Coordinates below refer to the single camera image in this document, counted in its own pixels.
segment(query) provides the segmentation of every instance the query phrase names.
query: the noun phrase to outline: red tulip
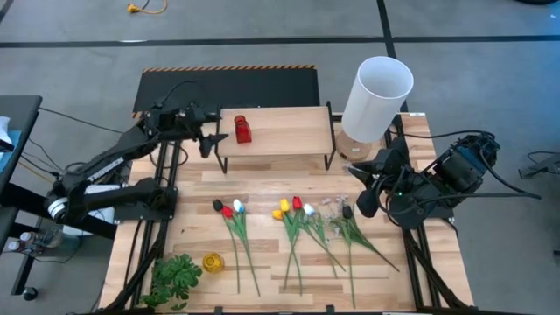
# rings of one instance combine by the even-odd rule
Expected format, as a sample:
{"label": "red tulip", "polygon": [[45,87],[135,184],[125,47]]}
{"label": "red tulip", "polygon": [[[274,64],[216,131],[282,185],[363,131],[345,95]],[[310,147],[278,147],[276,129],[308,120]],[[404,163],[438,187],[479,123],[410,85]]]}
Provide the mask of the red tulip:
{"label": "red tulip", "polygon": [[234,210],[232,210],[229,206],[224,206],[221,209],[221,212],[224,214],[224,216],[228,219],[231,219],[234,216]]}
{"label": "red tulip", "polygon": [[294,198],[291,200],[291,207],[293,207],[294,210],[301,209],[302,204],[301,204],[301,198],[299,198],[299,196],[294,196]]}

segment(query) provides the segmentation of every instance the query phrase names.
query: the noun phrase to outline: yellow tulip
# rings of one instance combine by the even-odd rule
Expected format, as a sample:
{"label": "yellow tulip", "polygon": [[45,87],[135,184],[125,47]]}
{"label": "yellow tulip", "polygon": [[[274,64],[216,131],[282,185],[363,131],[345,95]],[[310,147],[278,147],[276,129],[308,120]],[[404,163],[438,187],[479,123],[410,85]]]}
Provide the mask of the yellow tulip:
{"label": "yellow tulip", "polygon": [[282,210],[274,210],[272,212],[272,217],[276,220],[281,220],[282,219]]}
{"label": "yellow tulip", "polygon": [[280,200],[280,210],[284,212],[290,211],[290,203],[286,198],[282,198],[282,200]]}

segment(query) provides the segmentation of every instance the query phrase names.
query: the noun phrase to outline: wooden shelf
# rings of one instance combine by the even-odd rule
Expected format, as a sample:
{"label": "wooden shelf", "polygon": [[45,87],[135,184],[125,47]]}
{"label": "wooden shelf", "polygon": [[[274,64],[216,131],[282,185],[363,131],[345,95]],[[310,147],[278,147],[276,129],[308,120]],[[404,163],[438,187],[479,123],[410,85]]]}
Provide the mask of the wooden shelf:
{"label": "wooden shelf", "polygon": [[[237,143],[234,118],[243,115],[251,128],[251,143]],[[232,108],[221,111],[218,146],[224,158],[331,154],[333,139],[327,106],[297,108]]]}

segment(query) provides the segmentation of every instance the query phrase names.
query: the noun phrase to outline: white cylinder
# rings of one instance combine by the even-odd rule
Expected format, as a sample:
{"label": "white cylinder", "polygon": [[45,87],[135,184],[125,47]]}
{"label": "white cylinder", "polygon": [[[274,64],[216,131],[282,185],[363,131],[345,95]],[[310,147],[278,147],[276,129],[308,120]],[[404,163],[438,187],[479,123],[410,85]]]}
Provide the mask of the white cylinder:
{"label": "white cylinder", "polygon": [[342,128],[353,140],[370,143],[383,136],[414,86],[412,72],[399,60],[373,57],[362,62],[348,96]]}

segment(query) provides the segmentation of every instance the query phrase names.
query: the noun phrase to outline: green plant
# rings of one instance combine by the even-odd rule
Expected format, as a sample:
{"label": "green plant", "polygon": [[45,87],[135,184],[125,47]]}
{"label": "green plant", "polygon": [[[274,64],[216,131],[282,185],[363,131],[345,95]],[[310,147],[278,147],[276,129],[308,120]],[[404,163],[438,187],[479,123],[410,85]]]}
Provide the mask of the green plant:
{"label": "green plant", "polygon": [[[167,262],[158,259],[152,269],[152,286],[150,295],[140,297],[140,302],[149,307],[157,307],[167,303],[173,296],[183,301],[189,299],[189,289],[199,284],[202,269],[193,259],[183,254],[176,255]],[[182,310],[186,302],[174,305],[174,311]]]}

